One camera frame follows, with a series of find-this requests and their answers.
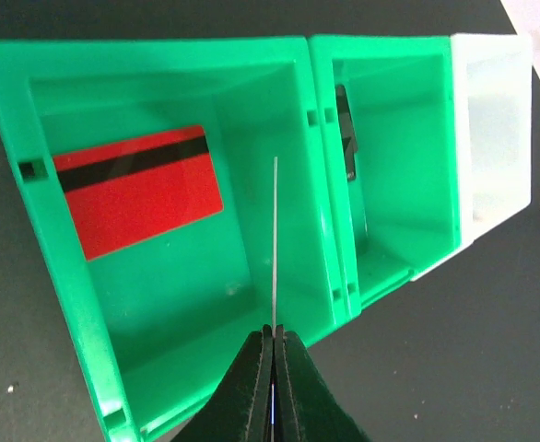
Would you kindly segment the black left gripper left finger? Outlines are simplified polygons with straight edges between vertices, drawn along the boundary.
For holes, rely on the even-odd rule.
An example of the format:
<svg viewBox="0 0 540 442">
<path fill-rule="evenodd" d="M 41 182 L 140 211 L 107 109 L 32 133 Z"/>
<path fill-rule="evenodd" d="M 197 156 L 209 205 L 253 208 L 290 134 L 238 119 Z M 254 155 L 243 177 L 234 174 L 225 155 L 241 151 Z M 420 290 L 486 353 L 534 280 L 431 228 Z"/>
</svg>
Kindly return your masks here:
<svg viewBox="0 0 540 442">
<path fill-rule="evenodd" d="M 252 331 L 206 405 L 176 441 L 270 441 L 274 338 Z"/>
</svg>

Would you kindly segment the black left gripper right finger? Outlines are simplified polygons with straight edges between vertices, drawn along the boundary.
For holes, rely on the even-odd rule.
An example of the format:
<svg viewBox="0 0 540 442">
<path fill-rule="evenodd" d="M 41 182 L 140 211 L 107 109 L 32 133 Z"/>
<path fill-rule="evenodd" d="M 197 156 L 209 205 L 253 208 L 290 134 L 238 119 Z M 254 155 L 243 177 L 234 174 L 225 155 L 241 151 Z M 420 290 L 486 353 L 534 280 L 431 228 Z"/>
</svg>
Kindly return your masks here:
<svg viewBox="0 0 540 442">
<path fill-rule="evenodd" d="M 337 403 L 300 337 L 283 326 L 274 342 L 275 440 L 368 441 Z"/>
</svg>

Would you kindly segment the white red-dot card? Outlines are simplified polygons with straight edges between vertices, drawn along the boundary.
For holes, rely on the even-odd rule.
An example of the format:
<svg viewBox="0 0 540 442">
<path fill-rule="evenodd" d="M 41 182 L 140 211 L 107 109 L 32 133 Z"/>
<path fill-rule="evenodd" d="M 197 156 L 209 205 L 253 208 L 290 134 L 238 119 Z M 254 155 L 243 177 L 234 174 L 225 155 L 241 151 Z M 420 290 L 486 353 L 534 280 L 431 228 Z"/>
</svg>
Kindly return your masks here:
<svg viewBox="0 0 540 442">
<path fill-rule="evenodd" d="M 278 211 L 278 157 L 273 160 L 273 221 L 272 221 L 272 333 L 276 336 L 277 308 L 277 211 Z"/>
</svg>

